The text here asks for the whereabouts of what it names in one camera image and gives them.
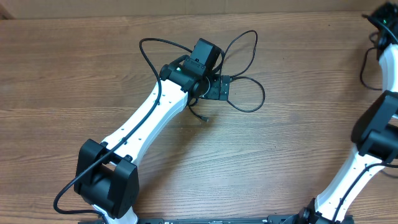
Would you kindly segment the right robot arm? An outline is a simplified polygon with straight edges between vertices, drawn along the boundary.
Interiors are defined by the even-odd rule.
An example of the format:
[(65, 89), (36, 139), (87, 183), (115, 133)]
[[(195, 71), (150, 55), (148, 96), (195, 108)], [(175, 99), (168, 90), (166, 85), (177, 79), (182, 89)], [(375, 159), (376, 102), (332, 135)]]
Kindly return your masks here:
[(377, 28), (373, 42), (382, 70), (382, 94), (357, 120), (349, 158), (329, 186), (286, 223), (352, 223), (346, 212), (366, 184), (397, 159), (397, 4), (387, 2), (365, 17)]

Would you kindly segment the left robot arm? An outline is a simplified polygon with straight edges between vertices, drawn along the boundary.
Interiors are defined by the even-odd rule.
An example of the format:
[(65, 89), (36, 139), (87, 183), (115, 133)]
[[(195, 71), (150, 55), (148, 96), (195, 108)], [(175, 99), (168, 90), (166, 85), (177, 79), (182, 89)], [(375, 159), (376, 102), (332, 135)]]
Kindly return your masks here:
[(137, 223), (132, 206), (139, 193), (138, 167), (164, 126), (188, 103), (213, 89), (224, 52), (199, 39), (193, 49), (155, 72), (150, 96), (114, 133), (80, 148), (74, 191), (103, 223)]

